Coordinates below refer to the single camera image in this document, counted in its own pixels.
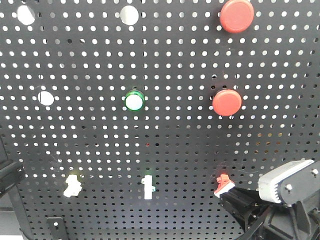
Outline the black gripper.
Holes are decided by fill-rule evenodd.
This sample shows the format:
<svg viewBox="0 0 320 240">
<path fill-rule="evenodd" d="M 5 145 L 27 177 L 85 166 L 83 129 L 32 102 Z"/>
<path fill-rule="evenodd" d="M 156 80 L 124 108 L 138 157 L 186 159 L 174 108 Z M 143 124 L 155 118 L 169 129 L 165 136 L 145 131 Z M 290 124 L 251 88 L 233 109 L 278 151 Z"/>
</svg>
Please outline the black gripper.
<svg viewBox="0 0 320 240">
<path fill-rule="evenodd" d="M 234 187 L 220 203 L 239 223 L 241 240 L 318 240 L 320 238 L 320 163 L 280 182 L 281 203 L 264 201 L 259 192 Z"/>
</svg>

